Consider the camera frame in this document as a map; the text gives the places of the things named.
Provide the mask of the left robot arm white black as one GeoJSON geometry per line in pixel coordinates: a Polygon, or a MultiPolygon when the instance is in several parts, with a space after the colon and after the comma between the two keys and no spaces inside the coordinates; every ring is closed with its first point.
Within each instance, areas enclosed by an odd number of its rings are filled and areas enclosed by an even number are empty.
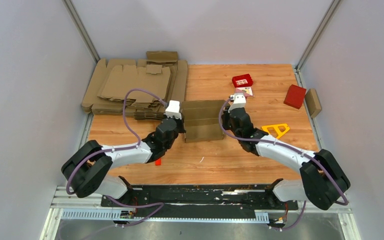
{"type": "Polygon", "coordinates": [[[101,145],[96,140],[87,141],[61,167],[67,180],[66,192],[78,198],[106,195],[122,207],[129,206],[133,193],[127,181],[109,175],[109,170],[155,162],[172,148],[179,134],[185,132],[183,119],[166,117],[139,143],[111,146],[101,145]]]}

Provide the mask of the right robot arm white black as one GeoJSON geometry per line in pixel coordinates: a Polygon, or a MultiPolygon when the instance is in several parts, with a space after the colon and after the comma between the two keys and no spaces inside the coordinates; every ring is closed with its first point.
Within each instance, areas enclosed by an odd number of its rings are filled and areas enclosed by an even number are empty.
{"type": "Polygon", "coordinates": [[[243,107],[223,107],[220,121],[225,133],[238,140],[248,153],[275,160],[300,174],[300,180],[279,180],[265,195],[266,204],[278,209],[287,201],[309,201],[321,210],[339,204],[351,182],[333,154],[305,150],[280,141],[255,128],[243,107]]]}

